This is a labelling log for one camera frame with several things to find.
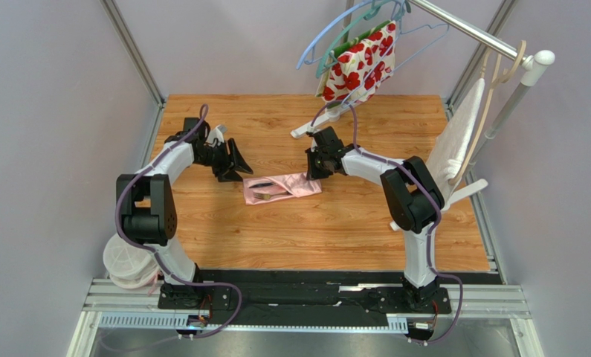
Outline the pink cloth napkin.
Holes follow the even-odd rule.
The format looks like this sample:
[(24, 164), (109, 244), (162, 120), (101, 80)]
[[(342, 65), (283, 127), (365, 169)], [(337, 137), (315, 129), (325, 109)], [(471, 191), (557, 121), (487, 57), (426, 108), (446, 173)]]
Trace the pink cloth napkin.
[[(272, 181), (274, 186), (257, 189), (248, 188), (252, 184)], [(279, 193), (288, 191), (291, 196), (281, 196), (270, 201), (255, 199), (253, 193)], [(306, 179), (306, 173), (291, 173), (278, 176), (261, 176), (258, 178), (245, 178), (243, 180), (243, 196), (246, 205), (264, 205), (272, 202), (279, 202), (288, 199), (298, 199), (313, 196), (322, 193), (320, 180), (309, 181)]]

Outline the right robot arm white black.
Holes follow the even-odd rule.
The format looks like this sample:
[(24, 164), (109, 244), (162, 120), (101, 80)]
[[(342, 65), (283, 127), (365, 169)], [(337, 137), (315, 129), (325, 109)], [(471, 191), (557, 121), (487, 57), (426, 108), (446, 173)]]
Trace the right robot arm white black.
[(428, 235), (442, 217), (445, 199), (426, 163), (418, 156), (392, 159), (355, 144), (345, 145), (330, 126), (307, 136), (312, 143), (306, 150), (306, 178), (318, 180), (341, 174), (381, 186), (393, 227), (404, 235), (404, 279), (417, 291), (437, 289), (433, 240)]

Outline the black handled knife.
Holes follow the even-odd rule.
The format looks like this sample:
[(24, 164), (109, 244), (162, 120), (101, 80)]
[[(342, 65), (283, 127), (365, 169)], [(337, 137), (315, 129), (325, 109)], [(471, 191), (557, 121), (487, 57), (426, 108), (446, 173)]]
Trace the black handled knife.
[(274, 185), (275, 185), (275, 182), (267, 181), (267, 182), (261, 182), (261, 183), (258, 183), (258, 184), (252, 184), (248, 188), (250, 188), (250, 189), (257, 189), (257, 188), (263, 188), (263, 187), (270, 187), (270, 186), (274, 186)]

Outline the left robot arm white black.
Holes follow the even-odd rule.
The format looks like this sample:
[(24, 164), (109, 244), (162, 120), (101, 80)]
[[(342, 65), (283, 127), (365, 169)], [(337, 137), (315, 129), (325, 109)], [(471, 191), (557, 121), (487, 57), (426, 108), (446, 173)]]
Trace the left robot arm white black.
[(117, 178), (117, 233), (151, 256), (168, 284), (202, 285), (197, 264), (177, 238), (174, 182), (193, 165), (209, 167), (219, 182), (241, 182), (243, 174), (253, 172), (226, 131), (223, 125), (211, 127), (204, 118), (186, 118), (182, 131), (168, 137), (145, 167)]

